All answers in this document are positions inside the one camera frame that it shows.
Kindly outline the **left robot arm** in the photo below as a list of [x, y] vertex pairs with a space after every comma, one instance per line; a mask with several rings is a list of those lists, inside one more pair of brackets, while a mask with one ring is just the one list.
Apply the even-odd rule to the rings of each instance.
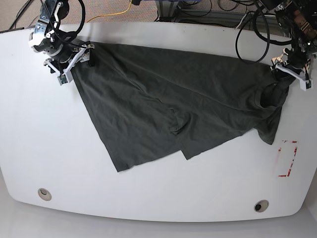
[[263, 8], [273, 10], [280, 27], [290, 40], [269, 42], [284, 48], [280, 56], [272, 58], [273, 71], [287, 73], [300, 82], [302, 90], [313, 88], [311, 73], [317, 59], [317, 2], [315, 0], [262, 0]]

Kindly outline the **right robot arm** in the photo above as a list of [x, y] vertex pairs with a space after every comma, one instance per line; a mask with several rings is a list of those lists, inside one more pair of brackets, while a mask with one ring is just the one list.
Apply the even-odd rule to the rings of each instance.
[[94, 45], [89, 41], [81, 42], [77, 39], [86, 18], [84, 2], [80, 0], [79, 4], [81, 6], [79, 27], [75, 31], [65, 32], [60, 30], [60, 25], [69, 13], [68, 1], [42, 0], [39, 20], [29, 38], [29, 47], [36, 53], [49, 56], [48, 62], [44, 65], [50, 69], [51, 74], [56, 73], [58, 77], [64, 74], [71, 63], [87, 62], [90, 67], [95, 65], [91, 55]]

